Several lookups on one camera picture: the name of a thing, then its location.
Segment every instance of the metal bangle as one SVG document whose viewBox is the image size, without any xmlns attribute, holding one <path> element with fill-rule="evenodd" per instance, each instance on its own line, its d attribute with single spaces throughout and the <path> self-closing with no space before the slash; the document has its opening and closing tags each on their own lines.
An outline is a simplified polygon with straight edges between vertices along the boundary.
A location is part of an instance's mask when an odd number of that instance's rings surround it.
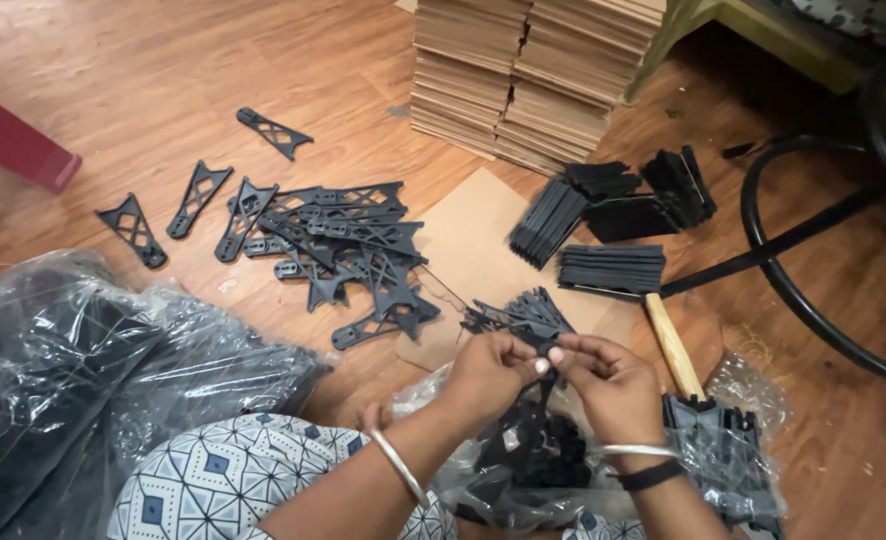
<svg viewBox="0 0 886 540">
<path fill-rule="evenodd" d="M 649 446 L 644 444 L 604 444 L 599 447 L 599 453 L 604 456 L 619 454 L 646 454 L 648 456 L 666 456 L 681 460 L 683 457 L 673 448 L 662 446 Z"/>
<path fill-rule="evenodd" d="M 413 476 L 412 472 L 409 472 L 409 468 L 406 467 L 406 464 L 402 462 L 402 458 L 398 453 L 396 453 L 396 449 L 393 448 L 392 445 L 389 444 L 389 441 L 386 440 L 386 437 L 382 434 L 382 431 L 373 427 L 370 429 L 370 436 L 376 441 L 379 448 L 382 448 L 383 452 L 386 454 L 386 457 L 389 458 L 390 462 L 393 463 L 393 466 L 396 467 L 397 472 L 400 473 L 403 481 L 406 482 L 406 485 L 409 486 L 409 491 L 413 492 L 413 495 L 416 496 L 416 499 L 420 502 L 420 507 L 424 510 L 429 510 L 429 497 L 426 496 L 426 492 L 420 487 L 420 483 L 416 481 L 416 477 Z"/>
</svg>

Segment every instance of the black metal ring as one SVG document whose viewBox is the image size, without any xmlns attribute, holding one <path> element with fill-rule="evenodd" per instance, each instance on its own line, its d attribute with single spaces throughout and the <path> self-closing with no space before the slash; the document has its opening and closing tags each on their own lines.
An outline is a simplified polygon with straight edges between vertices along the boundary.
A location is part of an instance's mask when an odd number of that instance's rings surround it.
<svg viewBox="0 0 886 540">
<path fill-rule="evenodd" d="M 750 249 L 758 248 L 766 241 L 760 220 L 760 209 L 757 204 L 757 193 L 763 167 L 783 154 L 817 148 L 865 152 L 865 149 L 856 145 L 811 136 L 796 137 L 762 152 L 746 171 L 739 198 L 739 211 Z M 817 311 L 789 279 L 783 265 L 774 256 L 760 264 L 760 268 L 783 302 L 814 334 L 850 362 L 886 379 L 886 360 L 862 348 Z"/>
</svg>

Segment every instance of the hand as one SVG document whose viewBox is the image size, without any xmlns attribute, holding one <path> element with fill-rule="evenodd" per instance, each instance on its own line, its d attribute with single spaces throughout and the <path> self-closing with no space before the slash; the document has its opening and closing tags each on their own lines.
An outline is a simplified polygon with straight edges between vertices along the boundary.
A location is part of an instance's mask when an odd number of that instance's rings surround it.
<svg viewBox="0 0 886 540">
<path fill-rule="evenodd" d="M 439 401 L 463 414 L 468 436 L 476 436 L 509 409 L 522 387 L 549 370 L 536 349 L 505 332 L 474 335 L 456 355 Z"/>
<path fill-rule="evenodd" d="M 663 402 L 651 365 L 600 337 L 568 333 L 558 341 L 562 347 L 550 349 L 549 361 L 583 400 L 600 442 L 665 446 Z M 617 468 L 620 461 L 614 460 Z"/>
</svg>

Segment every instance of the wooden stick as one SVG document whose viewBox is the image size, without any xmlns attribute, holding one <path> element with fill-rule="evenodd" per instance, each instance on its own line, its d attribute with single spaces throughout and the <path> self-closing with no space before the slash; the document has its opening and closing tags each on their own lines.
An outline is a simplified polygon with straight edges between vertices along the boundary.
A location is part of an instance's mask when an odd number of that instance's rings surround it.
<svg viewBox="0 0 886 540">
<path fill-rule="evenodd" d="M 645 299 L 649 320 L 653 324 L 653 330 L 656 331 L 656 338 L 660 341 L 660 347 L 663 349 L 663 355 L 666 357 L 666 364 L 669 366 L 669 372 L 676 381 L 676 386 L 683 393 L 684 397 L 689 399 L 689 396 L 695 394 L 701 402 L 704 402 L 706 394 L 703 392 L 703 387 L 699 383 L 695 370 L 692 369 L 689 354 L 686 353 L 683 342 L 676 333 L 676 327 L 669 320 L 669 315 L 663 306 L 663 300 L 655 292 L 647 294 Z"/>
</svg>

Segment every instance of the patterned dress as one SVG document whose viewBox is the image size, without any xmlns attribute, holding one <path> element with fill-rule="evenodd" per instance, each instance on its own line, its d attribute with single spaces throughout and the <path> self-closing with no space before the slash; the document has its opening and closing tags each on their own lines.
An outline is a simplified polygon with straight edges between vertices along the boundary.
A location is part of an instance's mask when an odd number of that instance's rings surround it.
<svg viewBox="0 0 886 540">
<path fill-rule="evenodd" d="M 273 540 L 257 523 L 369 442 L 353 429 L 251 414 L 187 431 L 139 463 L 107 530 L 110 540 Z M 413 510 L 401 540 L 456 540 L 436 495 Z M 583 513 L 563 540 L 644 539 L 638 521 Z"/>
</svg>

